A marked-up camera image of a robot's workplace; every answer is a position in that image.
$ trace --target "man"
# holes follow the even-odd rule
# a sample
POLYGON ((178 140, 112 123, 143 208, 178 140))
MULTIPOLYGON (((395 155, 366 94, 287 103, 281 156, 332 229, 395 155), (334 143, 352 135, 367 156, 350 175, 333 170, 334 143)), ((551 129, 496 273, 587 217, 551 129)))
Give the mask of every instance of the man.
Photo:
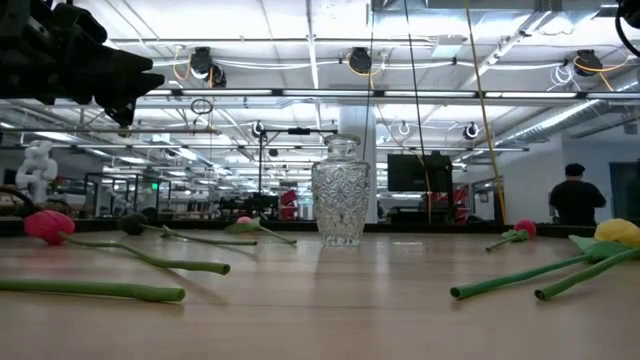
POLYGON ((582 181, 583 173, 584 166, 567 165, 564 168, 567 180, 551 191, 549 205, 558 211, 562 225, 596 226, 595 208, 607 203, 595 185, 582 181))

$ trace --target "glass vase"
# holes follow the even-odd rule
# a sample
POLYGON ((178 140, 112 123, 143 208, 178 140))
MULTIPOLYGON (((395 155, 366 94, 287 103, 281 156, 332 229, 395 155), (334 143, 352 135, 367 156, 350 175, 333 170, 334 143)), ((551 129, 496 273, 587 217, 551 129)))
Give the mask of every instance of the glass vase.
POLYGON ((357 136, 331 135, 325 144, 328 157, 311 169, 313 211, 322 243, 358 246, 367 217, 371 167, 356 158, 357 136))

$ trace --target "green flower stem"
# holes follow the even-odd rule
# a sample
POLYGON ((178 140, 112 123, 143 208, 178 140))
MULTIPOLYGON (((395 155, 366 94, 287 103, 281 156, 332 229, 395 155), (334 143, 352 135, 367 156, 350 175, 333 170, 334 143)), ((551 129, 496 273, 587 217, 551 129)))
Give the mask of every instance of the green flower stem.
POLYGON ((136 250, 130 246, 120 244, 120 243, 104 243, 104 242, 87 242, 76 240, 65 233, 59 232, 58 235, 65 238, 68 242, 80 245, 87 246, 93 248, 119 248, 127 250, 128 252, 136 255, 141 260, 160 268, 166 269, 184 269, 190 271, 209 271, 214 272, 220 275, 226 275, 231 270, 231 266, 229 264, 223 263, 212 263, 212 262, 200 262, 200 261, 180 261, 180 260, 166 260, 162 258, 157 258, 154 256, 147 255, 139 250, 136 250))
POLYGON ((180 288, 161 288, 136 284, 75 281, 71 282, 37 279, 0 280, 0 290, 115 296, 157 302, 179 302, 182 301, 185 296, 184 289, 180 288))
POLYGON ((282 240, 283 242, 285 242, 285 243, 287 243, 287 244, 289 244, 289 245, 295 245, 295 244, 297 244, 297 243, 298 243, 298 241, 297 241, 297 240, 289 240, 289 239, 285 238, 285 237, 284 237, 284 236, 282 236, 282 235, 279 235, 279 234, 274 233, 273 231, 271 231, 271 230, 267 229, 266 227, 263 227, 263 226, 261 226, 261 225, 258 225, 258 227, 260 228, 260 230, 262 230, 262 231, 264 231, 264 232, 267 232, 267 233, 269 233, 269 234, 271 234, 271 235, 273 235, 273 236, 277 237, 278 239, 282 240))
POLYGON ((162 228, 151 226, 151 225, 140 224, 140 226, 142 226, 145 229, 149 229, 149 230, 164 231, 164 229, 162 229, 162 228))
POLYGON ((497 247, 500 247, 500 246, 502 246, 502 245, 504 245, 504 244, 507 244, 507 243, 512 242, 515 238, 516 238, 516 235, 509 236, 509 237, 508 237, 508 238, 506 238, 506 239, 500 240, 500 241, 498 241, 497 243, 495 243, 495 244, 493 244, 493 245, 491 245, 491 246, 486 247, 486 248, 485 248, 485 250, 486 250, 487 252, 491 252, 491 251, 493 251, 493 250, 494 250, 495 248, 497 248, 497 247))
POLYGON ((617 255, 611 256, 605 260, 602 260, 601 262, 592 265, 591 267, 589 267, 588 269, 585 269, 577 274, 573 274, 571 276, 568 276, 560 281, 558 281, 555 284, 551 284, 545 288, 542 288, 540 290, 536 290, 535 291, 535 296, 539 299, 539 300, 549 300, 552 297, 560 294, 561 292, 571 288, 572 286, 583 282, 583 281, 587 281, 593 277, 598 276, 599 274, 601 274, 602 272, 604 272, 605 270, 609 269, 610 267, 623 262, 627 259, 633 258, 640 255, 640 248, 637 249, 631 249, 631 250, 627 250, 624 252, 621 252, 617 255))
POLYGON ((186 235, 182 235, 180 233, 175 233, 171 235, 172 238, 182 238, 182 239, 187 239, 187 240, 191 240, 191 241, 197 241, 203 244, 210 244, 210 245, 236 245, 236 246, 256 246, 258 245, 257 241, 225 241, 225 240, 207 240, 207 239, 202 239, 202 238, 198 238, 198 237, 193 237, 193 236, 186 236, 186 235))
POLYGON ((474 295, 482 294, 487 291, 494 290, 504 285, 509 285, 516 282, 528 280, 528 279, 531 279, 532 277, 542 275, 544 273, 547 273, 553 270, 561 269, 569 265, 573 265, 579 262, 584 262, 589 260, 591 260, 590 255, 582 255, 582 256, 571 258, 569 260, 557 262, 555 264, 539 267, 533 270, 523 271, 523 272, 512 274, 512 275, 507 275, 497 279, 487 280, 487 281, 483 281, 475 284, 456 286, 451 288, 449 293, 454 298, 461 300, 474 295))

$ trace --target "table surface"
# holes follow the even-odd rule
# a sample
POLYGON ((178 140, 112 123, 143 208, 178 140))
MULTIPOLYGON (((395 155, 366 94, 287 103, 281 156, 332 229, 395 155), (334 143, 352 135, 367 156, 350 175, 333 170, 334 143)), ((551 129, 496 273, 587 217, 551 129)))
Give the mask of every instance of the table surface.
MULTIPOLYGON (((228 239, 221 232, 194 235, 228 239)), ((367 234, 359 248, 221 248, 154 233, 78 234, 175 259, 222 261, 231 273, 166 271, 122 250, 0 239, 0 276, 180 286, 180 304, 0 293, 3 359, 637 359, 640 264, 625 263, 549 302, 533 291, 573 271, 455 301, 448 290, 577 255, 561 239, 486 254, 495 235, 367 234)))

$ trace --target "monitor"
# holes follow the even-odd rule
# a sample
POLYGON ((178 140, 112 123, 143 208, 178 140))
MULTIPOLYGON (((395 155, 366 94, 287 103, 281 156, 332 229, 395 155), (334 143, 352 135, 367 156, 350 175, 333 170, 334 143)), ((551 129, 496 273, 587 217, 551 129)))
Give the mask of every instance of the monitor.
MULTIPOLYGON (((432 192, 449 192, 452 182, 451 159, 437 152, 423 157, 429 175, 432 192)), ((387 179, 389 191, 425 192, 424 167, 417 155, 387 155, 387 179)))

